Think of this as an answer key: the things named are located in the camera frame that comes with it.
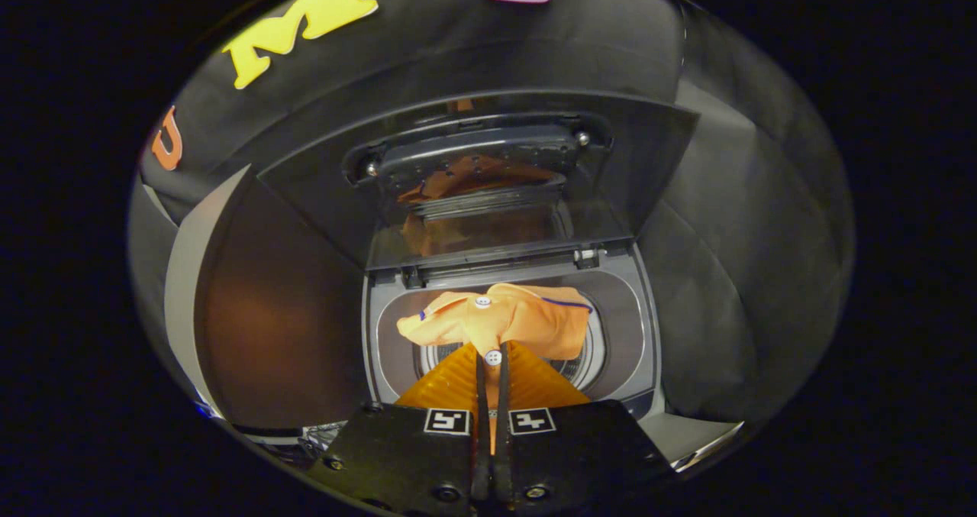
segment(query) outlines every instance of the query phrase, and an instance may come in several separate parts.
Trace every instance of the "white button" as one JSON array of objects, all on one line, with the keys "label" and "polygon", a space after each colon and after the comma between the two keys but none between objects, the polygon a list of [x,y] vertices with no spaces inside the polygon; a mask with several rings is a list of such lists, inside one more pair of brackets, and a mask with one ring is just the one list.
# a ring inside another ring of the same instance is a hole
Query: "white button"
[{"label": "white button", "polygon": [[490,367],[498,367],[499,364],[502,364],[502,351],[493,349],[485,353],[485,363]]}]

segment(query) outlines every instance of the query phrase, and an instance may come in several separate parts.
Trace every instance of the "gray panel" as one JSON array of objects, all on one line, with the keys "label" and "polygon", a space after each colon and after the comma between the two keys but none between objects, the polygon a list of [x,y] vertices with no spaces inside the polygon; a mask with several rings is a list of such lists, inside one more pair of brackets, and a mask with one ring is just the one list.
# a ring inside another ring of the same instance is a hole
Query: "gray panel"
[{"label": "gray panel", "polygon": [[215,255],[198,336],[227,419],[259,428],[331,423],[369,398],[362,278],[268,187],[249,184]]},{"label": "gray panel", "polygon": [[181,223],[166,269],[163,311],[166,336],[182,370],[193,382],[211,409],[221,414],[220,405],[205,379],[198,353],[200,283],[207,276],[208,253],[213,254],[213,235],[234,208],[233,198],[240,192],[241,180],[248,168],[235,173],[207,195]]},{"label": "gray panel", "polygon": [[708,457],[712,448],[718,448],[716,441],[728,441],[743,423],[702,421],[662,413],[646,416],[638,420],[638,425],[676,471],[684,471],[694,462],[693,459],[683,462],[683,459],[690,455],[697,460]]},{"label": "gray panel", "polygon": [[196,388],[180,367],[166,339],[166,322],[163,317],[163,287],[166,283],[166,266],[170,249],[177,237],[177,225],[170,221],[153,203],[153,193],[146,190],[142,179],[136,176],[132,200],[129,201],[128,252],[129,274],[132,277],[143,328],[150,345],[156,351],[164,367],[173,379],[193,399],[198,398]]}]

